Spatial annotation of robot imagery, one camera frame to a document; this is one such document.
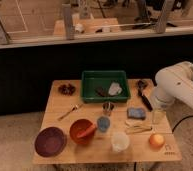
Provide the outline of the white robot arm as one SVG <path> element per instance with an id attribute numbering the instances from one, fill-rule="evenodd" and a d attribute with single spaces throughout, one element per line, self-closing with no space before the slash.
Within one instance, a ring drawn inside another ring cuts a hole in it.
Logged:
<path id="1" fill-rule="evenodd" d="M 150 95 L 154 109 L 167 109 L 176 99 L 193 109 L 193 63 L 184 61 L 159 70 Z"/>

